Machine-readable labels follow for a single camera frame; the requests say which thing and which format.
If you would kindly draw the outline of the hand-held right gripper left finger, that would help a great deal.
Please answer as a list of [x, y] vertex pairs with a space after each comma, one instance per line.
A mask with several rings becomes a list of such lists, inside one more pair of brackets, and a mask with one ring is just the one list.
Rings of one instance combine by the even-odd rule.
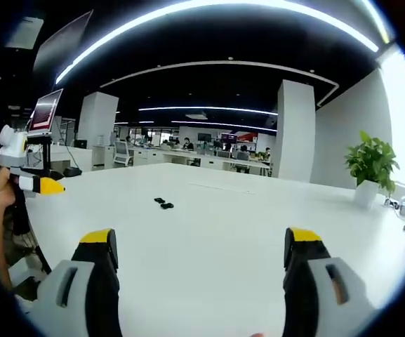
[[118, 268], [115, 230], [86, 234], [40, 283], [35, 326], [44, 336], [119, 336]]

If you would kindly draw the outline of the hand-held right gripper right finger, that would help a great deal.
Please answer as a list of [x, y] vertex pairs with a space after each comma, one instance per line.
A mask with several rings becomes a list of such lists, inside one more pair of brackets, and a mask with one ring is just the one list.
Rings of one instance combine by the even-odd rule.
[[284, 336], [360, 336], [376, 313], [361, 277], [313, 231], [286, 229], [284, 271]]

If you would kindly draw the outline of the person's left hand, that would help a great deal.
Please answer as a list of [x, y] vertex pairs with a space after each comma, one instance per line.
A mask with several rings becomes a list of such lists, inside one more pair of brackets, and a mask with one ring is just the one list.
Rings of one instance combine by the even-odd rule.
[[0, 211], [4, 211], [15, 202], [15, 194], [11, 185], [10, 171], [0, 168]]

